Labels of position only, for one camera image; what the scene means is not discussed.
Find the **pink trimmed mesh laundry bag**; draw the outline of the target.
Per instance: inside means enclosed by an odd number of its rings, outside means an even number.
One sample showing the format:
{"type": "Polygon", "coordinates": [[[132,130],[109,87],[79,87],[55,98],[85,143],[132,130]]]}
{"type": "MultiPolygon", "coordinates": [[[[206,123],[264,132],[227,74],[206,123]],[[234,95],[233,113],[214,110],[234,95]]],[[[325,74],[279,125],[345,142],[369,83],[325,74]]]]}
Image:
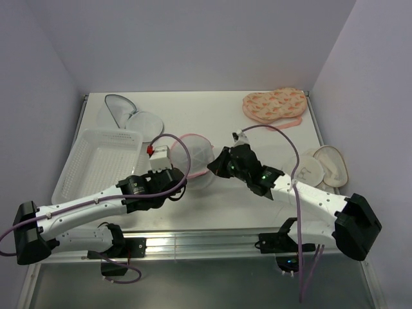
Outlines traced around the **pink trimmed mesh laundry bag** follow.
{"type": "MultiPolygon", "coordinates": [[[[187,189],[195,191],[208,187],[214,179],[214,175],[207,168],[215,159],[211,142],[204,136],[194,133],[182,135],[180,140],[185,144],[191,159],[187,189]]],[[[174,167],[183,173],[186,172],[189,161],[179,142],[174,142],[170,147],[170,159],[174,167]]]]}

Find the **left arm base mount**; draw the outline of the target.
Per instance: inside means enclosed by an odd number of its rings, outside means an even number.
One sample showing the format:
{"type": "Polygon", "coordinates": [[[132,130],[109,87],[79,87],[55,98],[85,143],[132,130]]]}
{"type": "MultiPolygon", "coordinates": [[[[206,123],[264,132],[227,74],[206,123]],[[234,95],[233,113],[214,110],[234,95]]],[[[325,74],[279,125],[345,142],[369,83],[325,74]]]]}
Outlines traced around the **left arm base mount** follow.
{"type": "Polygon", "coordinates": [[[122,277],[130,270],[132,259],[145,257],[145,250],[145,238],[125,238],[122,245],[105,252],[89,250],[86,257],[101,260],[100,272],[104,277],[122,277]]]}

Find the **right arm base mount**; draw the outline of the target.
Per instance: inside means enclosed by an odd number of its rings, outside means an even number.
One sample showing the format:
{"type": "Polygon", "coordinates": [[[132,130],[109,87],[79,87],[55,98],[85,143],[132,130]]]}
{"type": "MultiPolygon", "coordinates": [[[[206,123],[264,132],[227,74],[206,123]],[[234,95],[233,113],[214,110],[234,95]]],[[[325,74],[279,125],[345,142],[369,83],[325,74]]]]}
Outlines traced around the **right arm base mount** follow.
{"type": "Polygon", "coordinates": [[[298,244],[284,232],[261,233],[254,244],[261,254],[288,254],[276,258],[276,263],[285,272],[299,270],[298,244]]]}

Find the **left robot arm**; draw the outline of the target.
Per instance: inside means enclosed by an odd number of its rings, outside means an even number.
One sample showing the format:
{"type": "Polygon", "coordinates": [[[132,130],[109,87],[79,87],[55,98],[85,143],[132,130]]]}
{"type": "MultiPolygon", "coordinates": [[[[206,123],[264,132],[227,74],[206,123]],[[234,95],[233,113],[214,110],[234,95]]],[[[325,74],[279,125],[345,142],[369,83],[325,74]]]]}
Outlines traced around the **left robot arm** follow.
{"type": "Polygon", "coordinates": [[[58,205],[23,203],[13,225],[17,264],[31,265],[53,253],[85,250],[116,258],[126,249],[120,226],[107,223],[91,228],[88,223],[158,209],[186,184],[186,176],[172,168],[131,175],[91,196],[58,205]]]}

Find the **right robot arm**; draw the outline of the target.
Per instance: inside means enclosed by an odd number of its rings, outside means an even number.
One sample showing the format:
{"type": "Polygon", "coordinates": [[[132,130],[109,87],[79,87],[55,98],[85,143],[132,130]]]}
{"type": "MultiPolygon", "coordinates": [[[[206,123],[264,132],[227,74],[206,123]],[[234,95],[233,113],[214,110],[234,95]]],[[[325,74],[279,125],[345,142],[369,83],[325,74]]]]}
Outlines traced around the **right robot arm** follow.
{"type": "Polygon", "coordinates": [[[307,211],[325,223],[325,234],[334,239],[347,257],[363,261],[370,252],[382,225],[365,197],[359,194],[341,196],[328,193],[289,174],[261,164],[248,144],[224,147],[207,165],[220,178],[237,178],[256,195],[290,204],[307,211]]]}

